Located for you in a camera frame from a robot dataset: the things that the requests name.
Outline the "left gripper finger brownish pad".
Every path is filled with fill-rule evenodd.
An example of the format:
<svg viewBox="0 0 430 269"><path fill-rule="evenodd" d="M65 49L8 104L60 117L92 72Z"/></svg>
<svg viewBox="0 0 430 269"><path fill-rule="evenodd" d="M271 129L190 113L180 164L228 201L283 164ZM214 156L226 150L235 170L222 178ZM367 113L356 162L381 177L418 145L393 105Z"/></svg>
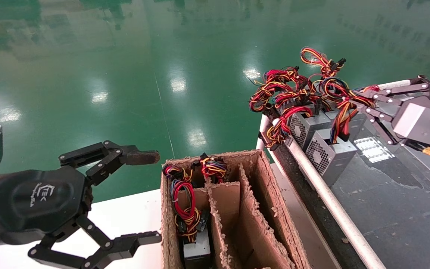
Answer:
<svg viewBox="0 0 430 269"><path fill-rule="evenodd" d="M73 168L94 163L86 171L89 185L97 186L123 165L139 166L156 164L160 160L158 151L140 151L136 145L118 145L110 140L86 146L60 155L61 166Z"/></svg>

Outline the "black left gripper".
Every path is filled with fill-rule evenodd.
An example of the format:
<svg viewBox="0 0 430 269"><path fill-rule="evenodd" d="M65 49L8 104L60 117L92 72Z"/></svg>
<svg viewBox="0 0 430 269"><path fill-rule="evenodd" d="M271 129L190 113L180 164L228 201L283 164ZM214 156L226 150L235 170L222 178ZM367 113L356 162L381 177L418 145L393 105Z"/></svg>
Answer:
<svg viewBox="0 0 430 269"><path fill-rule="evenodd" d="M158 231L109 239L87 218L93 201L84 174L73 167L0 174L0 244L41 240L28 256L60 269L104 269L111 262L134 257L138 247L160 243ZM52 250L79 228L99 245L87 258Z"/></svg>

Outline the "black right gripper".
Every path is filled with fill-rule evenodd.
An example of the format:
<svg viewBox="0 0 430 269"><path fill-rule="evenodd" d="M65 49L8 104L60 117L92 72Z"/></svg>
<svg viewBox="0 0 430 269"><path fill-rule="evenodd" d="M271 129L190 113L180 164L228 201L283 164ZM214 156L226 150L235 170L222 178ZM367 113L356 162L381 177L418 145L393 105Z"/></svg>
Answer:
<svg viewBox="0 0 430 269"><path fill-rule="evenodd" d="M374 102L393 102L395 96L410 93L422 93L424 96L418 96L407 101L408 109L430 109L430 80L401 80L374 84L354 90L354 94L357 96L371 99ZM397 145L401 142L401 139L391 133L383 124L383 121L392 123L393 117L366 105L357 105L357 110L365 114L368 121L388 145Z"/></svg>

